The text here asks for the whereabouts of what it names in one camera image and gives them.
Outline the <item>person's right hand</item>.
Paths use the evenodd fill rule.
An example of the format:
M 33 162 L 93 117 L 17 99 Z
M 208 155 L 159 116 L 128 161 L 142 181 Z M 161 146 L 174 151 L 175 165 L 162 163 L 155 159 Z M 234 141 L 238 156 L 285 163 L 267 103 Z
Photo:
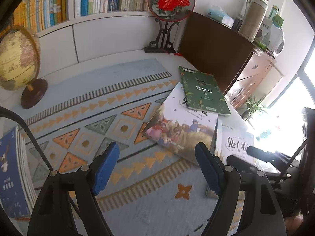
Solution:
M 284 223 L 286 226 L 286 232 L 287 235 L 294 235 L 298 228 L 303 223 L 303 217 L 302 216 L 292 216 L 292 217 L 286 217 L 284 219 Z

